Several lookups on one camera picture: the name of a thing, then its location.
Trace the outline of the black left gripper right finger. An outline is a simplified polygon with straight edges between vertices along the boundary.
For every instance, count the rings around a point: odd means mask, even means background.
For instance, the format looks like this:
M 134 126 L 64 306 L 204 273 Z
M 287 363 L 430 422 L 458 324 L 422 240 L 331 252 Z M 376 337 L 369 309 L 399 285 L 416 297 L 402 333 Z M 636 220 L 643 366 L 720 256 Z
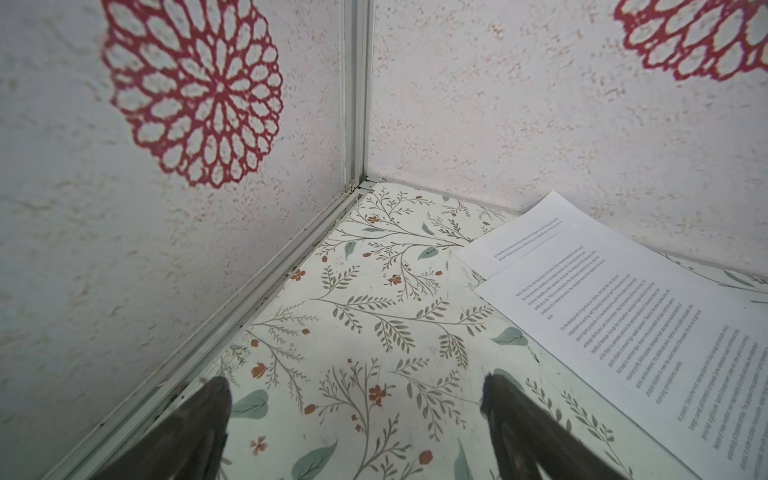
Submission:
M 622 477 L 503 375 L 485 376 L 480 410 L 502 479 Z

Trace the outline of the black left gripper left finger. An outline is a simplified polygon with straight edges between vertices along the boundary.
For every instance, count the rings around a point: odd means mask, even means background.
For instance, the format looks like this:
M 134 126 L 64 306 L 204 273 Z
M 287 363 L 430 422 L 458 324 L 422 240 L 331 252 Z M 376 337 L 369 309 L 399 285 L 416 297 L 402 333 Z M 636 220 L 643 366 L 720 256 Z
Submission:
M 232 395 L 217 376 L 133 447 L 92 477 L 106 480 L 214 479 L 227 440 Z

